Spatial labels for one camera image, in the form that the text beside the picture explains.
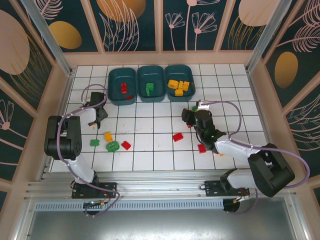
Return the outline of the aluminium mounting rail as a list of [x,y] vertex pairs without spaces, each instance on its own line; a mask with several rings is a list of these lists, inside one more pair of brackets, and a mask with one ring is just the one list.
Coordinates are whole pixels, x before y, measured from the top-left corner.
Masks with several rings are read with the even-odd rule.
[[[111,171],[99,172],[101,182],[114,182],[121,200],[203,199],[205,181],[219,180],[224,170]],[[44,173],[28,183],[24,198],[33,201],[70,201],[70,173]]]

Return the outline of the aluminium side rail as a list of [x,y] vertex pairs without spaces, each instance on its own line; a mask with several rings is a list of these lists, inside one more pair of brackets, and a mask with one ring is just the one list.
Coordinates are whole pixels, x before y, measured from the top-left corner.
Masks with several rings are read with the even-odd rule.
[[65,114],[76,70],[76,68],[72,68],[69,74],[65,74],[58,69],[52,71],[38,112],[38,120],[40,120],[41,129],[44,133],[50,116],[63,116]]
[[249,75],[249,83],[257,103],[257,111],[266,141],[276,145],[279,149],[284,149],[286,147],[286,144],[283,143],[284,117],[270,78],[264,73],[257,72]]

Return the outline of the aluminium frame post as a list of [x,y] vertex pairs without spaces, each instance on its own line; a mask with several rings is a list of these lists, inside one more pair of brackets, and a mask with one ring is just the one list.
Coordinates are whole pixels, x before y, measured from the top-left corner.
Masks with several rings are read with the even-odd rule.
[[268,44],[271,43],[274,36],[277,35],[276,32],[280,29],[280,25],[284,21],[286,14],[290,14],[290,7],[294,7],[297,1],[298,0],[279,0],[277,2],[245,66],[248,75],[254,71],[263,53],[266,51]]
[[27,15],[35,24],[51,53],[68,77],[72,75],[72,68],[49,28],[47,20],[54,20],[63,9],[62,0],[19,0]]

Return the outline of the grey metal sheet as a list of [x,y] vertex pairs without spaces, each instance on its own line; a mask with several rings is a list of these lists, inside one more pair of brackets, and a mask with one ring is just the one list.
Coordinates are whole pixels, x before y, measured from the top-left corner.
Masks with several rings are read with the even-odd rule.
[[298,240],[282,209],[232,215],[218,209],[36,212],[27,240]]

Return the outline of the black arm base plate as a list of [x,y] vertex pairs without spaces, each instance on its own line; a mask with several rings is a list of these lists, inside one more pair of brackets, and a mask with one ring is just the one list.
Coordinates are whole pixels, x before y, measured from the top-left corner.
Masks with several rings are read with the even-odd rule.
[[207,197],[241,197],[250,195],[250,191],[246,188],[233,188],[229,183],[219,180],[207,180],[199,186],[199,189],[205,191]]
[[[107,189],[109,191],[117,190],[116,182],[100,182],[97,186],[99,188]],[[72,187],[71,198],[72,199],[105,199],[106,194],[111,199],[114,199],[116,197],[115,193],[101,191],[99,189],[92,188],[87,184],[74,183]]]

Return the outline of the green round lego with eyes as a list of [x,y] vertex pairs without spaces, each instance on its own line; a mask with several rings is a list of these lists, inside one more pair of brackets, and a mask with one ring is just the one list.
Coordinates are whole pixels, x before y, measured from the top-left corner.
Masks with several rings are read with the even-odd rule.
[[106,145],[106,150],[108,152],[115,152],[115,151],[118,151],[120,148],[120,145],[117,141],[111,141],[111,142],[108,142],[107,145]]

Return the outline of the teal plastic bin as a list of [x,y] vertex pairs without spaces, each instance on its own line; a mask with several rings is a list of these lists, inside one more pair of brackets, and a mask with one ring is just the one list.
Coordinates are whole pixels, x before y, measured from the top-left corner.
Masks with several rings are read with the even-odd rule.
[[[193,78],[193,73],[190,67],[183,64],[169,65],[164,69],[165,82],[166,82],[166,91],[168,99],[171,102],[188,102],[196,93],[195,82]],[[181,96],[176,95],[175,91],[178,88],[173,89],[169,87],[170,80],[189,83],[186,90],[181,90],[183,94]]]
[[[121,93],[121,83],[126,83],[127,94]],[[132,105],[137,100],[136,71],[133,68],[116,68],[108,74],[107,97],[115,106]]]
[[[146,84],[154,83],[150,96],[146,93]],[[167,90],[164,69],[159,65],[146,65],[137,70],[137,93],[144,103],[158,103],[164,100]]]

